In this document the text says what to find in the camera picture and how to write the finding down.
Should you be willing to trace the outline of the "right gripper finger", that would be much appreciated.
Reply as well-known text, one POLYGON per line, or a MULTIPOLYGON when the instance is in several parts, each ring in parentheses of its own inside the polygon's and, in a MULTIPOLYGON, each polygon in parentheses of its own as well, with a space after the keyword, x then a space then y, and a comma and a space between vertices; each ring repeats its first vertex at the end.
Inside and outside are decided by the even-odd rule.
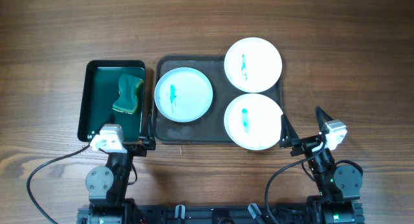
POLYGON ((279 146, 289 148, 300 143, 300 139, 285 114, 281 115, 281 137, 279 146))
POLYGON ((318 122, 319 130, 322 131, 323 125, 326 122, 332 121, 333 118, 330 117, 320 106, 316 107, 316 120, 318 122))

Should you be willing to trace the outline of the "white plate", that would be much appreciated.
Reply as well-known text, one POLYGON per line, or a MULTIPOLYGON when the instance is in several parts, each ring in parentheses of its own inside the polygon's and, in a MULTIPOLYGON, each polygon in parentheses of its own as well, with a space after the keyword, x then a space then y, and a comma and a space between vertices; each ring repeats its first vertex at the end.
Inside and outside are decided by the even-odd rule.
POLYGON ((267 150, 281 138, 283 111, 271 98, 248 93, 231 101, 224 112, 228 136, 247 150, 267 150))
POLYGON ((224 57, 224 72, 230 83, 247 93, 270 89, 280 79, 283 63, 277 48, 261 38, 235 42, 224 57))
POLYGON ((201 118, 210 108, 213 87, 197 69, 179 67, 164 74, 155 86, 158 111, 174 122, 191 122, 201 118))

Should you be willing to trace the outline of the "green yellow sponge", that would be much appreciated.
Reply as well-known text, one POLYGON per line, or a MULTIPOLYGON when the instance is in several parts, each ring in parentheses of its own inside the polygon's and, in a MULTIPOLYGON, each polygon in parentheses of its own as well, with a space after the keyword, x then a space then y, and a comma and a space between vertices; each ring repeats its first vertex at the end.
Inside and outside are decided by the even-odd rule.
POLYGON ((134 114, 139 107, 139 93, 143 86, 143 79, 122 74, 118 80, 119 98, 113 103, 113 109, 121 113, 134 114))

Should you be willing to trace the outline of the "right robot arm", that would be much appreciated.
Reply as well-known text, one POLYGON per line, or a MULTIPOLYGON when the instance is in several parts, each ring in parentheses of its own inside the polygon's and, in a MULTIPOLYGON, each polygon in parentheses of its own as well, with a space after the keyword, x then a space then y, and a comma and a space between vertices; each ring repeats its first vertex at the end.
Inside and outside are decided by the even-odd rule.
POLYGON ((277 204, 272 214, 279 223, 356 223, 365 222, 360 189, 362 167, 350 160, 335 161, 332 151, 342 143, 347 127, 330 117, 322 108, 316 108, 320 132, 299 138, 288 118, 281 116, 281 146, 291 148, 291 156, 305 156, 305 173, 316 183, 320 192, 309 196, 304 203, 277 204))

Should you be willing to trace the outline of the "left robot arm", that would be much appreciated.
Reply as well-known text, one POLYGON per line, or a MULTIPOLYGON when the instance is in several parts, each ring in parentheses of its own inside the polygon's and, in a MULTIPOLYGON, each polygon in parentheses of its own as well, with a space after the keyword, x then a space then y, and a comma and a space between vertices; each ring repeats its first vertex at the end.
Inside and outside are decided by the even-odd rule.
POLYGON ((152 116, 148 116, 145 135, 138 139, 141 143, 126 143, 124 131, 114 123, 115 116, 109 115, 90 141, 95 151, 104 151, 108 158, 105 166, 93 168, 85 179, 90 204, 79 209, 77 223, 145 223, 142 211, 134 199, 125 197, 133 158, 145 157, 148 150, 156 147, 153 134, 152 116))

